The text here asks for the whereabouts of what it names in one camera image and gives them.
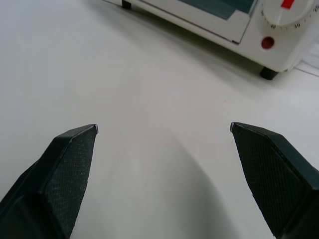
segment white dial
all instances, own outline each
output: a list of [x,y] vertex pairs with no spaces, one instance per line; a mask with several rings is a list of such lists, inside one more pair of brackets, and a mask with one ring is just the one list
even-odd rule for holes
[[261,14],[273,29],[296,29],[315,17],[319,10],[316,2],[317,0],[264,0]]

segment textured rubber pad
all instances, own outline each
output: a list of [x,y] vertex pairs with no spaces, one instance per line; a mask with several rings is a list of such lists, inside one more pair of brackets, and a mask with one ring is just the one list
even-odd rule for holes
[[0,202],[1,239],[68,239],[88,184],[97,125],[57,136]]
[[71,236],[88,183],[96,133],[72,140],[44,190],[45,198],[67,238]]
[[317,170],[280,134],[242,123],[233,123],[231,132],[247,184],[271,232],[277,238],[290,233],[289,226],[303,223],[299,218],[308,211],[306,202],[317,200]]

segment red indicator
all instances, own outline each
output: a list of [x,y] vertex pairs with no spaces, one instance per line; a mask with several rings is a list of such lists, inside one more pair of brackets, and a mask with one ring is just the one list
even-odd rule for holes
[[293,6],[295,0],[284,0],[281,4],[281,7],[290,10]]
[[261,42],[261,47],[265,50],[272,48],[275,44],[275,40],[271,36],[265,37]]

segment oven window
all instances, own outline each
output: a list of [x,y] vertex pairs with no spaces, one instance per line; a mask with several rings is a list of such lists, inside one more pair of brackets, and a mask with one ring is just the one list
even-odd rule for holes
[[235,10],[250,15],[255,0],[180,0],[183,3],[201,9],[227,20]]

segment white toaster oven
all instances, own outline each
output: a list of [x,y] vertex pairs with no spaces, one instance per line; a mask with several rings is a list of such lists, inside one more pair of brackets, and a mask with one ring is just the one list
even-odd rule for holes
[[264,66],[290,71],[319,36],[319,0],[122,0]]

